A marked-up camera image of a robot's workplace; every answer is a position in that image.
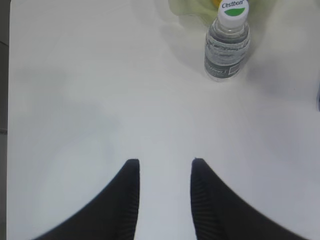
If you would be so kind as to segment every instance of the bottle cap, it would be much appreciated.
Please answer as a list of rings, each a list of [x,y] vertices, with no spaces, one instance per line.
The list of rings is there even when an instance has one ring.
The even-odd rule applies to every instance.
[[[218,19],[225,28],[234,29],[246,22],[248,13],[247,0],[222,0],[218,10]]]

